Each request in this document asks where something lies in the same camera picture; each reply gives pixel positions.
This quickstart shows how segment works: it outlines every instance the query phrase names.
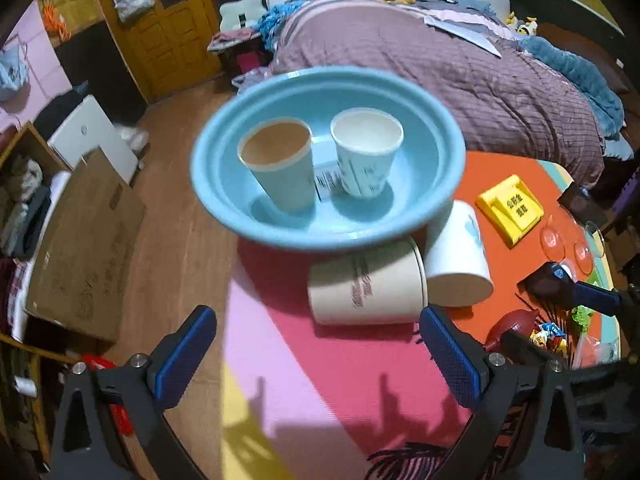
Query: white cloth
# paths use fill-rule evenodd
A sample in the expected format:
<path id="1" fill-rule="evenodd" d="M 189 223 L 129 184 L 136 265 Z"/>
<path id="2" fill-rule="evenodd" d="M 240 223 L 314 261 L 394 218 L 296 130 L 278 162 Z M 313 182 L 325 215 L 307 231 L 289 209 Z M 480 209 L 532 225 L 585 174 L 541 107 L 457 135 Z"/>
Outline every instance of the white cloth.
<path id="1" fill-rule="evenodd" d="M 14 202 L 28 202 L 42 184 L 40 165 L 30 158 L 15 155 L 11 176 L 4 183 L 6 192 Z"/>

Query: pink wall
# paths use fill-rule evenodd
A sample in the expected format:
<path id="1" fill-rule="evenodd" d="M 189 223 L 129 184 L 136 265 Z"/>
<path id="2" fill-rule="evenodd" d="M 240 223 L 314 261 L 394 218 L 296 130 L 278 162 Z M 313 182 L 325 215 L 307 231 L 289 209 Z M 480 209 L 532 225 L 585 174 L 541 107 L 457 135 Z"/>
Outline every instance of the pink wall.
<path id="1" fill-rule="evenodd" d="M 16 97 L 0 102 L 0 131 L 9 124 L 33 121 L 56 95 L 71 88 L 44 30 L 38 3 L 32 2 L 9 35 L 4 47 L 20 46 L 20 58 L 29 67 L 29 83 Z"/>

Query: paper cup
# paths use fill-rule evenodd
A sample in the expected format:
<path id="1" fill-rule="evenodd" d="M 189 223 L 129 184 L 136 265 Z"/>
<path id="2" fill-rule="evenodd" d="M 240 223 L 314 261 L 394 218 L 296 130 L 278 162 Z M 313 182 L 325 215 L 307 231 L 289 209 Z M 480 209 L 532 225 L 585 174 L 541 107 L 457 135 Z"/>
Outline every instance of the paper cup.
<path id="1" fill-rule="evenodd" d="M 309 304 L 318 324 L 417 322 L 427 305 L 422 258 L 412 238 L 311 267 Z"/>
<path id="2" fill-rule="evenodd" d="M 240 141 L 238 158 L 283 211 L 314 203 L 311 129 L 302 121 L 279 118 L 258 124 Z"/>
<path id="3" fill-rule="evenodd" d="M 404 140 L 402 124 L 375 108 L 350 108 L 331 121 L 342 185 L 358 198 L 382 193 Z"/>
<path id="4" fill-rule="evenodd" d="M 472 306 L 494 291 L 473 207 L 455 200 L 450 214 L 427 230 L 424 272 L 429 301 L 439 306 Z"/>

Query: blue blanket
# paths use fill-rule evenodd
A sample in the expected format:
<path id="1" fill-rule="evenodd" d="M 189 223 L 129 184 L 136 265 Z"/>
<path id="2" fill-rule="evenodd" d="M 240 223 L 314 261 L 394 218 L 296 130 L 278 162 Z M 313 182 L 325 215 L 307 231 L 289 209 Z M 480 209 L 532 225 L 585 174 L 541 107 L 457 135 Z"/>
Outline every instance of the blue blanket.
<path id="1" fill-rule="evenodd" d="M 605 139 L 616 137 L 625 119 L 622 101 L 609 89 L 591 61 L 560 50 L 539 36 L 526 36 L 520 44 L 537 60 L 565 76 L 585 96 Z"/>
<path id="2" fill-rule="evenodd" d="M 258 22 L 253 26 L 255 30 L 260 32 L 264 47 L 270 52 L 274 52 L 273 42 L 277 38 L 280 27 L 288 16 L 296 12 L 307 0 L 289 0 L 283 4 L 277 4 L 269 7 L 269 10 L 263 14 Z"/>

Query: blue bowl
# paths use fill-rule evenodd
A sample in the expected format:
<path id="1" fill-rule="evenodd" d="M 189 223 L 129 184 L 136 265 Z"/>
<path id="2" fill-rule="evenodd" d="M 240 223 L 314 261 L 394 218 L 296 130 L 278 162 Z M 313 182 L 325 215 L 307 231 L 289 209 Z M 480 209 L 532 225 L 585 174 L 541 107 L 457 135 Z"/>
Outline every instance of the blue bowl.
<path id="1" fill-rule="evenodd" d="M 382 194 L 316 200 L 299 215 L 279 211 L 238 159 L 241 137 L 269 119 L 299 118 L 311 127 L 318 168 L 336 159 L 331 119 L 355 107 L 383 110 L 404 127 Z M 386 72 L 325 67 L 269 79 L 220 108 L 193 148 L 191 181 L 204 207 L 239 235 L 270 246 L 329 251 L 375 244 L 427 223 L 450 201 L 464 167 L 460 128 L 428 92 Z"/>

